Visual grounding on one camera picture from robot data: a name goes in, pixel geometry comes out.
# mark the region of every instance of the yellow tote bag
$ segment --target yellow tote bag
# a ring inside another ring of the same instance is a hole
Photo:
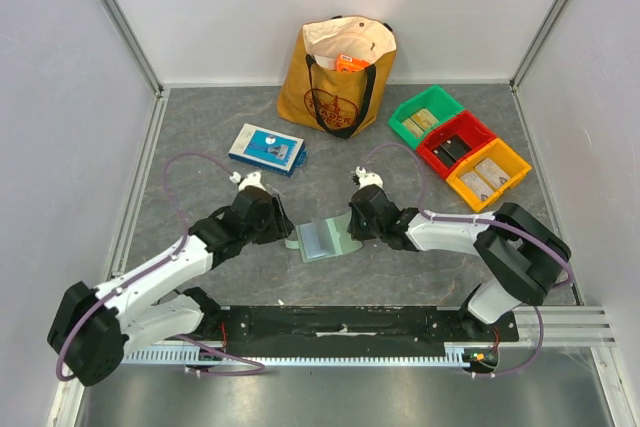
[[[327,68],[339,54],[370,65],[351,73]],[[395,57],[393,31],[377,20],[351,16],[305,24],[278,96],[278,115],[348,139],[376,120]]]

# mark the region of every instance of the green bin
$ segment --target green bin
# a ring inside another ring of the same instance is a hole
[[[422,134],[422,137],[417,138],[409,132],[404,125],[402,125],[402,122],[407,120],[420,109],[427,109],[430,111],[434,117],[438,119],[438,123]],[[432,85],[424,92],[400,104],[389,119],[389,126],[396,134],[402,137],[402,140],[409,144],[413,150],[416,150],[418,145],[420,145],[420,142],[422,142],[429,132],[441,126],[448,120],[451,120],[463,110],[464,107],[462,107],[462,105],[460,105],[453,97],[447,94],[442,87],[439,85]]]

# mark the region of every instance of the colored plastic bin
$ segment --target colored plastic bin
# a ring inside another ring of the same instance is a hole
[[[473,170],[478,163],[486,158],[493,160],[511,178],[483,202],[460,180],[460,176]],[[447,177],[447,184],[469,204],[474,212],[480,212],[498,200],[505,190],[512,189],[522,182],[522,179],[525,178],[530,170],[531,166],[516,154],[511,147],[501,139],[495,139],[475,154],[461,161],[458,167]]]
[[[436,149],[446,140],[455,135],[460,137],[464,143],[471,148],[471,151],[458,159],[458,161],[451,167],[447,167],[433,153],[433,149]],[[433,129],[429,134],[427,134],[420,145],[418,145],[416,154],[422,157],[422,159],[429,164],[440,177],[447,179],[447,177],[456,170],[458,165],[460,165],[460,162],[474,155],[495,138],[496,134],[491,132],[471,112],[464,110],[453,119],[445,122],[440,127]]]
[[[438,119],[438,123],[435,124],[433,128],[427,130],[420,138],[417,138],[402,125],[402,122],[420,109],[430,111],[434,117]],[[452,119],[463,110],[464,107],[447,94],[442,87],[432,85],[424,92],[400,104],[389,119],[389,126],[396,134],[402,137],[402,140],[409,144],[413,150],[416,150],[420,142],[422,142],[429,132],[438,128],[447,120]]]

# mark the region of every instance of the yellow bin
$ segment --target yellow bin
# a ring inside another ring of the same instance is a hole
[[[467,187],[460,177],[470,172],[484,159],[493,160],[498,167],[505,171],[509,177],[498,190],[488,199],[480,200],[473,191]],[[511,147],[501,139],[495,139],[485,145],[478,152],[460,162],[460,165],[447,177],[447,184],[462,197],[474,212],[480,212],[485,207],[493,204],[507,189],[512,189],[529,173],[531,166],[522,157],[516,154]]]

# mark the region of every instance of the logo on bag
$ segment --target logo on bag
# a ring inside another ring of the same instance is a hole
[[[315,95],[318,104],[318,112],[324,119],[324,123],[330,129],[342,129],[352,126],[358,116],[358,108],[350,100],[343,99],[337,95],[330,94],[322,89],[309,90],[304,94],[304,105],[313,117],[316,116],[316,109],[313,105]]]

